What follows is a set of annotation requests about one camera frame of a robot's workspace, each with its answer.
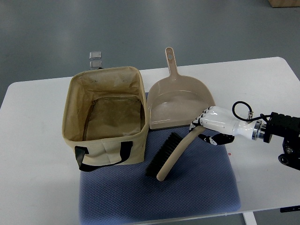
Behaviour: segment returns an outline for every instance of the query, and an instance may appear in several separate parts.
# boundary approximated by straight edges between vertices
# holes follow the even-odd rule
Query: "canvas bin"
[[[69,85],[62,136],[79,169],[144,161],[149,115],[140,71],[117,67],[81,72]]]

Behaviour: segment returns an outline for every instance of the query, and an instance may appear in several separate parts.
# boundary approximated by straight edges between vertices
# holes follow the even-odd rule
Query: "blue cushion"
[[[146,167],[171,132],[184,137],[188,127],[150,131],[143,163],[81,172],[81,224],[116,225],[225,213],[240,208],[225,146],[214,146],[196,138],[165,181],[145,176]],[[206,130],[205,134],[216,132]]]

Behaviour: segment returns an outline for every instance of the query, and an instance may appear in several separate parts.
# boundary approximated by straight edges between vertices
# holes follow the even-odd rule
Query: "hand brush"
[[[183,139],[178,134],[171,133],[146,168],[146,176],[156,176],[159,181],[163,181],[184,150],[204,129],[197,126]]]

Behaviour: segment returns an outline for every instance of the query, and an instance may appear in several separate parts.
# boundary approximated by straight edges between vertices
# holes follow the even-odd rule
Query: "cardboard box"
[[[300,0],[269,0],[272,8],[277,7],[300,7]]]

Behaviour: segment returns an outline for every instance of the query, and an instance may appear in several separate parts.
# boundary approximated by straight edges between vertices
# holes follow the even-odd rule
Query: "black cable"
[[[245,106],[248,107],[248,109],[249,109],[250,112],[252,112],[252,109],[251,109],[251,106],[250,106],[248,103],[246,103],[246,102],[243,102],[243,101],[237,101],[236,103],[234,103],[233,106],[232,106],[232,113],[233,113],[234,116],[235,116],[236,118],[238,118],[239,120],[242,120],[242,121],[245,121],[245,122],[253,122],[253,121],[255,121],[255,120],[263,119],[264,121],[268,122],[268,119],[267,119],[267,118],[271,117],[271,115],[264,115],[264,114],[261,113],[259,117],[255,117],[255,118],[251,118],[251,119],[244,119],[244,118],[241,118],[241,117],[239,117],[239,116],[235,113],[235,107],[236,107],[237,104],[244,104]]]

